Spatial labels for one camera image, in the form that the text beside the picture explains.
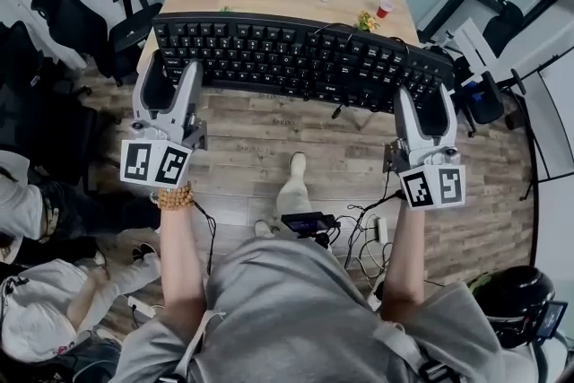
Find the person's right forearm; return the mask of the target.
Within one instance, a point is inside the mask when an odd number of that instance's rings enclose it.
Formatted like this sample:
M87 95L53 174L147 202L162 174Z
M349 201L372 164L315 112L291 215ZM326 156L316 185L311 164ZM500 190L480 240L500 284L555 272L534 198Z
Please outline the person's right forearm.
M402 202L383 286L385 321L403 323L424 301L424 225L424 211Z

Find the black keyboard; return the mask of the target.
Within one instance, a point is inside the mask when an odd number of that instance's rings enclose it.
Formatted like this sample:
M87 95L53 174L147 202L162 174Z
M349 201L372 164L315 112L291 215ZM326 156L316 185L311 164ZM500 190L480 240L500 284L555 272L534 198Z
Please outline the black keyboard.
M453 66L400 39L342 24L259 13L161 13L152 22L168 77L192 60L203 85L392 113L405 87L416 108L454 86Z

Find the black chest-mounted device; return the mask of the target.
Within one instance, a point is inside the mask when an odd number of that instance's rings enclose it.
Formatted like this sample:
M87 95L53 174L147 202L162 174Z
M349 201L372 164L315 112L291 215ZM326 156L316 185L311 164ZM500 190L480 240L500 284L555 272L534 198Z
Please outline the black chest-mounted device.
M283 214L281 222L298 235L298 239L313 239L323 248L329 248L331 237L337 240L341 223L332 214L321 212Z

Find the person's grey shirt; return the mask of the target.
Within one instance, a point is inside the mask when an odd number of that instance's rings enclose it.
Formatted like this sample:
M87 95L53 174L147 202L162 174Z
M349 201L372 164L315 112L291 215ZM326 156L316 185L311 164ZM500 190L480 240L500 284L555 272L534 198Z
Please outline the person's grey shirt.
M447 375L438 379L444 370ZM318 244L253 239L207 284L190 338L158 317L130 334L111 383L537 383L462 283L379 318Z

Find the person's left forearm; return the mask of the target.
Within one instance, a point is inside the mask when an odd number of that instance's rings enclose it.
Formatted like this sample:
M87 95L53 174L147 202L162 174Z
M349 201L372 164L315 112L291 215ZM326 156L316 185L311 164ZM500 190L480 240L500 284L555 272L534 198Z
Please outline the person's left forearm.
M187 326L200 321L205 313L203 273L193 232L193 205L189 185L159 191L165 314Z

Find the white stand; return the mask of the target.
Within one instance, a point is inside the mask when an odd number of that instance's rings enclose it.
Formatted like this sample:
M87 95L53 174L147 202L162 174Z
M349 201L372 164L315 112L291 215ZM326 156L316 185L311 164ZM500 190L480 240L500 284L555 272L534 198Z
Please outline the white stand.
M466 61L460 70L462 84L479 83L484 73L489 73L495 82L502 79L499 59L472 18L467 18L456 28L446 28L444 37L444 44L454 46Z

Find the person's leg with white shoe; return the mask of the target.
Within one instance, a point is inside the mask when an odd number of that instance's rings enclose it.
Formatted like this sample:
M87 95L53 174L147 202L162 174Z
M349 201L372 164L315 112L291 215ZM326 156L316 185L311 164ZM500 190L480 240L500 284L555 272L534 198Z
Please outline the person's leg with white shoe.
M290 176L276 199L276 210L280 215L312 212L309 193L304 181L306 167L305 154L294 153L290 159Z

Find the small yellow flower plant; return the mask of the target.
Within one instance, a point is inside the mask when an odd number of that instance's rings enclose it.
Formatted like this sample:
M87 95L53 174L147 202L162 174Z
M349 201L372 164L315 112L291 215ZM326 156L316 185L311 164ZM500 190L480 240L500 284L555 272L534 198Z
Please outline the small yellow flower plant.
M375 17L366 11L361 11L357 17L357 22L354 24L356 30L373 32L379 27Z

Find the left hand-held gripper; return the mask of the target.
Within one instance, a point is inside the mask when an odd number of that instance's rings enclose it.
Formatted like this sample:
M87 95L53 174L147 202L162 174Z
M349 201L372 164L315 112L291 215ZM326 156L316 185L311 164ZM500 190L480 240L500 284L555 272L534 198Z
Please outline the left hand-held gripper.
M170 109L175 121L185 121L196 112L203 83L204 69L192 60L183 70L178 87L164 75L164 59L157 49L138 75L132 94L136 119L155 119L159 112ZM147 187L183 187L187 183L191 155L207 150L207 123L195 114L183 139L176 141L159 127L136 120L131 128L134 139L121 144L119 178L123 182Z

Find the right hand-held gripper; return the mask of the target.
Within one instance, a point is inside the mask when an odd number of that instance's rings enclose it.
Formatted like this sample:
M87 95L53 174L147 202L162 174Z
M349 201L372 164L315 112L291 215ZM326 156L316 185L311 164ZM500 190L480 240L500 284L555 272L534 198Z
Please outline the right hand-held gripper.
M415 106L409 91L400 86L394 96L394 111L399 139L385 146L384 171L399 177L409 207L444 209L464 205L465 166L454 147L457 115L445 85ZM417 150L408 152L405 143Z

